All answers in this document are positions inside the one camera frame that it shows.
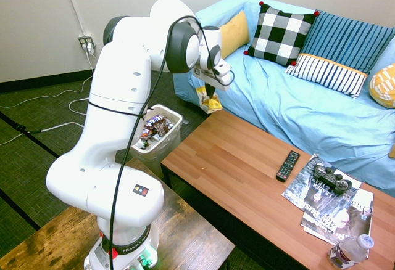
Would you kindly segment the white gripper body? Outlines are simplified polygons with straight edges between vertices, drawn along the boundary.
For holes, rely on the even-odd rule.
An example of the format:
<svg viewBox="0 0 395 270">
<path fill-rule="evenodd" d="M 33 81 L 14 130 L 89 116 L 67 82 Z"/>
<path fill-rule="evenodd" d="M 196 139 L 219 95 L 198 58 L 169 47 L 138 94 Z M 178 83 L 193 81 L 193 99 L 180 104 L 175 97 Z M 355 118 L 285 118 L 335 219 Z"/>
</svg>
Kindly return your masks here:
<svg viewBox="0 0 395 270">
<path fill-rule="evenodd" d="M 205 83 L 218 88 L 222 91 L 227 91 L 231 84 L 231 67 L 229 65 L 217 65 L 212 70 L 202 70 L 195 67 L 193 75 Z"/>
</svg>

